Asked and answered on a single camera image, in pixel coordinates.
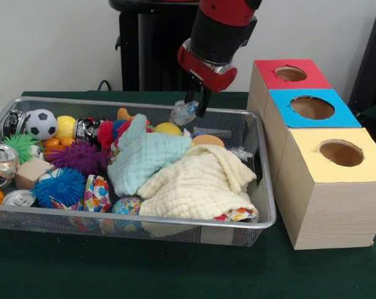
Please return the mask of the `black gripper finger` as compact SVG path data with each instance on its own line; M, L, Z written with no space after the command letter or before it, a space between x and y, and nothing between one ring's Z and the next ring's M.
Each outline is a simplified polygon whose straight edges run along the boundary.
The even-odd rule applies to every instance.
M196 109L197 117L202 118L205 115L206 109L210 102L211 95L212 95L212 91L208 89L207 87L204 87L203 93L202 93L202 99L199 102L198 107Z
M184 103L190 103L194 100L195 94L199 88L199 80L197 78L192 78L189 83L189 88L184 99Z

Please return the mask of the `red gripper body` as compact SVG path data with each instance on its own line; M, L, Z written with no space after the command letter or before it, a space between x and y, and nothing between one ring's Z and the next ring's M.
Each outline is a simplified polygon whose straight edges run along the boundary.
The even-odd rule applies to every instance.
M184 41L177 53L177 61L181 67L212 92L226 90L235 80L237 68L231 64L215 65L200 60L190 51L189 46L190 41Z

